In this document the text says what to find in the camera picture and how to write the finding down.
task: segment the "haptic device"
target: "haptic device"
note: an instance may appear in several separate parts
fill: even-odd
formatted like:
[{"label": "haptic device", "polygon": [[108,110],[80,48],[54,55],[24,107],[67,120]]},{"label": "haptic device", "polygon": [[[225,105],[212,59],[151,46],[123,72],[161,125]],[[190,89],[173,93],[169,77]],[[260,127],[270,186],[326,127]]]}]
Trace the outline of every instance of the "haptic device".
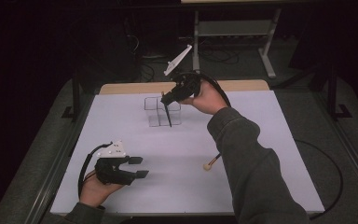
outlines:
[{"label": "haptic device", "polygon": [[94,148],[91,153],[87,155],[87,158],[83,163],[83,167],[80,171],[79,179],[77,182],[77,191],[79,197],[83,188],[84,174],[86,173],[87,167],[89,166],[92,154],[94,154],[100,148],[102,148],[102,150],[97,153],[97,157],[99,159],[95,164],[95,174],[101,183],[130,185],[133,180],[145,178],[149,173],[147,170],[141,170],[133,173],[119,169],[119,166],[123,163],[127,162],[128,164],[140,164],[143,161],[142,157],[128,156],[121,141],[100,145]]},{"label": "haptic device", "polygon": [[191,50],[191,46],[187,45],[187,48],[179,54],[172,62],[168,62],[168,68],[164,71],[165,76],[170,75],[170,80],[175,82],[176,85],[171,91],[166,94],[163,94],[161,97],[161,102],[164,105],[169,105],[172,102],[180,102],[185,100],[191,95],[198,96],[200,93],[200,83],[204,79],[213,85],[213,87],[220,93],[228,106],[231,106],[225,92],[222,90],[217,81],[205,74],[202,74],[198,70],[189,71],[189,72],[176,72],[174,68],[181,62],[188,52]]}]

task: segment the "transparent acrylic box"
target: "transparent acrylic box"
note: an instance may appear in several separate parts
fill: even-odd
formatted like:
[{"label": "transparent acrylic box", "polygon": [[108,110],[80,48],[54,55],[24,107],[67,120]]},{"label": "transparent acrylic box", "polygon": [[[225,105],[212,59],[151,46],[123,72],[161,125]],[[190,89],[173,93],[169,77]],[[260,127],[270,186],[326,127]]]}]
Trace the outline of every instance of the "transparent acrylic box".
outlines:
[{"label": "transparent acrylic box", "polygon": [[[146,97],[145,111],[149,120],[149,127],[169,126],[167,113],[165,112],[164,104],[161,102],[161,97]],[[180,104],[173,102],[168,105],[170,119],[172,125],[179,125],[182,123],[180,111]]]}]

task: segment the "person's right hand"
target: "person's right hand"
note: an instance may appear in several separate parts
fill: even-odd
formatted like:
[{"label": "person's right hand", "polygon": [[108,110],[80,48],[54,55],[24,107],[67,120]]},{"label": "person's right hand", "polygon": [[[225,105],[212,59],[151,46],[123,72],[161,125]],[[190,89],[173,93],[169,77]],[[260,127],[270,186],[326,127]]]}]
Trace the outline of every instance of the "person's right hand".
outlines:
[{"label": "person's right hand", "polygon": [[200,94],[197,97],[189,97],[181,102],[182,105],[193,105],[200,112],[214,115],[227,104],[220,93],[208,81],[201,80]]}]

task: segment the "white table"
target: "white table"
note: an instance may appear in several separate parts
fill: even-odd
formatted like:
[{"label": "white table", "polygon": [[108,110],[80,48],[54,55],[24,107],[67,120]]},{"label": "white table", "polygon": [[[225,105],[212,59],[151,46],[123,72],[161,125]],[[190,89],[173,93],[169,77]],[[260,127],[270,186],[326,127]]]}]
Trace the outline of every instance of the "white table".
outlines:
[{"label": "white table", "polygon": [[[182,105],[182,124],[172,128],[149,127],[144,99],[159,96],[160,91],[95,97],[51,207],[52,213],[67,214],[78,201],[76,184],[87,154],[101,144],[122,140],[130,156],[143,157],[144,161],[138,165],[123,164],[120,168],[150,172],[145,179],[136,179],[131,186],[110,196],[103,204],[106,213],[118,216],[233,214],[222,160],[218,160],[209,172],[202,169],[202,164],[217,154],[206,129],[211,116],[190,105]],[[233,107],[260,126],[258,140],[262,146],[276,151],[281,160],[282,176],[295,201],[309,213],[322,212],[324,207],[274,92],[227,91],[227,96]],[[88,172],[96,160],[94,155]]]}]

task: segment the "wooden table edge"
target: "wooden table edge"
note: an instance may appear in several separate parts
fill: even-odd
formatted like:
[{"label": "wooden table edge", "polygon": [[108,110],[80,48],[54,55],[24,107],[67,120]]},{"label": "wooden table edge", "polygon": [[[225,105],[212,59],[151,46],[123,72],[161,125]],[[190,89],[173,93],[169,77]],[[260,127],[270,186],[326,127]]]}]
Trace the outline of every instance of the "wooden table edge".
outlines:
[{"label": "wooden table edge", "polygon": [[[218,80],[224,91],[269,91],[269,85],[263,79]],[[173,82],[114,83],[101,87],[100,94],[139,94],[168,92],[175,86]]]}]

